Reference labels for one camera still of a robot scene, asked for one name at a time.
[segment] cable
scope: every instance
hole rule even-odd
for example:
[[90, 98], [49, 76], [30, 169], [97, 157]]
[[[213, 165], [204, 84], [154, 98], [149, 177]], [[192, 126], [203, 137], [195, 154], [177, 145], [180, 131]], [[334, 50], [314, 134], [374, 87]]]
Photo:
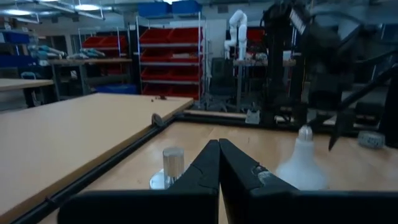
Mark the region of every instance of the cable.
[[352, 16], [352, 15], [350, 15], [350, 14], [343, 13], [343, 12], [340, 12], [340, 11], [322, 11], [322, 12], [316, 12], [316, 13], [313, 13], [311, 16], [312, 16], [313, 19], [314, 19], [316, 16], [336, 16], [336, 17], [341, 17], [341, 18], [344, 18], [344, 19], [347, 19], [347, 20], [356, 22], [356, 23], [359, 24], [359, 25], [366, 25], [366, 23], [365, 23], [364, 21], [362, 21], [361, 19], [358, 19], [358, 18], [355, 17], [355, 16]]
[[377, 40], [375, 38], [371, 38], [371, 41], [376, 42], [381, 45], [398, 45], [398, 41], [385, 41], [385, 40]]
[[355, 62], [355, 64], [364, 64], [364, 63], [376, 64], [376, 63], [380, 62], [381, 60], [383, 60], [385, 57], [393, 55], [393, 54], [396, 54], [396, 53], [398, 53], [398, 49], [390, 50], [388, 52], [385, 52], [385, 53], [380, 54], [380, 55], [378, 55], [376, 57], [373, 57], [373, 58], [368, 58], [368, 59], [365, 59], [365, 60], [357, 60]]
[[[366, 25], [366, 23], [364, 21], [362, 21], [361, 19], [358, 19], [357, 17], [354, 17], [350, 14], [347, 13], [343, 13], [340, 11], [323, 11], [323, 12], [316, 12], [314, 14], [311, 15], [312, 18], [314, 19], [316, 16], [336, 16], [336, 17], [342, 17], [344, 19], [353, 21], [361, 26]], [[377, 42], [378, 44], [381, 45], [398, 45], [398, 41], [383, 41], [383, 40], [377, 40], [375, 38], [370, 38], [371, 41]]]

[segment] metal bracket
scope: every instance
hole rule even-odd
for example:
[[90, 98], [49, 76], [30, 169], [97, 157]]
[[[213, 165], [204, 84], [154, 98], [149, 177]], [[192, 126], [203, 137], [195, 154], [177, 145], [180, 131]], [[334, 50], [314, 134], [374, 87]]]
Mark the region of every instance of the metal bracket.
[[52, 198], [49, 198], [49, 197], [46, 197], [44, 199], [44, 201], [48, 202], [49, 204], [51, 204], [51, 206], [54, 207], [54, 208], [58, 208], [60, 206], [55, 200], [53, 200]]
[[164, 121], [159, 114], [152, 114], [152, 125], [156, 125], [158, 127], [163, 127], [165, 126]]
[[260, 111], [251, 111], [248, 110], [246, 114], [246, 124], [259, 124], [260, 123]]

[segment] blue storage bin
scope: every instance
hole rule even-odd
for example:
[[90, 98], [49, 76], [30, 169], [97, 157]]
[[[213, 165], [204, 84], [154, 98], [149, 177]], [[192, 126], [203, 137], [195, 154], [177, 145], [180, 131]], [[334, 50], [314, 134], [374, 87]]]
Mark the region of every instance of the blue storage bin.
[[201, 4], [196, 1], [176, 1], [172, 4], [173, 14], [191, 14], [201, 11]]
[[4, 40], [6, 43], [12, 44], [28, 44], [29, 43], [29, 35], [28, 34], [20, 34], [16, 32], [3, 32]]
[[135, 85], [128, 84], [113, 84], [105, 86], [97, 86], [95, 90], [98, 93], [117, 93], [117, 94], [137, 94], [137, 87]]
[[143, 17], [164, 16], [171, 12], [171, 5], [167, 2], [148, 2], [138, 4], [138, 14]]
[[37, 65], [37, 59], [26, 55], [0, 55], [0, 68], [27, 67]]

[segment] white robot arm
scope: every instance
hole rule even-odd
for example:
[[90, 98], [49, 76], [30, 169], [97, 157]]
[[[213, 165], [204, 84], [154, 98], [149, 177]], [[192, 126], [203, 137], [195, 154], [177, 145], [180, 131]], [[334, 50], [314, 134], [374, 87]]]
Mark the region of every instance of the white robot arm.
[[232, 17], [229, 19], [229, 33], [231, 34], [231, 40], [224, 42], [225, 58], [229, 59], [229, 50], [232, 46], [236, 45], [236, 33], [239, 27], [239, 60], [244, 60], [246, 56], [246, 45], [248, 40], [246, 38], [246, 32], [248, 31], [248, 17], [242, 10], [237, 10]]

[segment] wooden tabletop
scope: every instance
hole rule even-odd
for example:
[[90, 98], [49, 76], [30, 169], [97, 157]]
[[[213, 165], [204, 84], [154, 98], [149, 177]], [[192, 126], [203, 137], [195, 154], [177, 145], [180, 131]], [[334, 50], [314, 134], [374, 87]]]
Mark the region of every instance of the wooden tabletop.
[[53, 85], [52, 80], [25, 80], [18, 78], [0, 78], [0, 91], [20, 90], [25, 88]]
[[[210, 124], [174, 123], [125, 158], [86, 190], [148, 189], [152, 175], [163, 166], [162, 151], [169, 146], [185, 150], [189, 165], [211, 139], [227, 138], [271, 172], [290, 157], [297, 134], [265, 129], [234, 128]], [[398, 190], [398, 152], [365, 149], [355, 139], [339, 138], [331, 152], [329, 136], [315, 136], [315, 155], [332, 190]], [[220, 197], [220, 224], [227, 224]], [[40, 222], [55, 224], [57, 212]]]
[[192, 102], [98, 93], [0, 114], [0, 223], [130, 145], [149, 129], [153, 113], [168, 118]]
[[[243, 66], [268, 66], [268, 60], [234, 60], [234, 65], [243, 65]], [[294, 59], [284, 59], [283, 66], [284, 67], [292, 67], [296, 65], [296, 60]]]

